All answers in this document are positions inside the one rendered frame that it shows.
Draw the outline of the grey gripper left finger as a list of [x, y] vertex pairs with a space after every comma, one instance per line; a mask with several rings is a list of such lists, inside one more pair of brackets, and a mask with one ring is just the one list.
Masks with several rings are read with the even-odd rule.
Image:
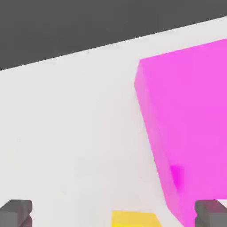
[[0, 227], [32, 227], [31, 200], [9, 200], [0, 208]]

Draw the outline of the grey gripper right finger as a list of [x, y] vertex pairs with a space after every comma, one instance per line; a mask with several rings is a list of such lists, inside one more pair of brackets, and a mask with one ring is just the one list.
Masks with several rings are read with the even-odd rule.
[[195, 227], [227, 227], [227, 207], [218, 200], [197, 200], [195, 211]]

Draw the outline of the small yellow cube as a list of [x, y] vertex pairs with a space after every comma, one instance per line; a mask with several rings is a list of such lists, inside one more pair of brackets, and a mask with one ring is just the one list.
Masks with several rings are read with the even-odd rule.
[[111, 227], [162, 227], [153, 213], [113, 211]]

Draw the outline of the large magenta box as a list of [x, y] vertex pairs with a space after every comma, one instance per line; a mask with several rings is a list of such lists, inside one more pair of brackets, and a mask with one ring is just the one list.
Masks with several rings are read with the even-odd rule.
[[167, 207], [194, 227], [196, 200], [227, 200], [227, 39], [141, 59], [134, 86]]

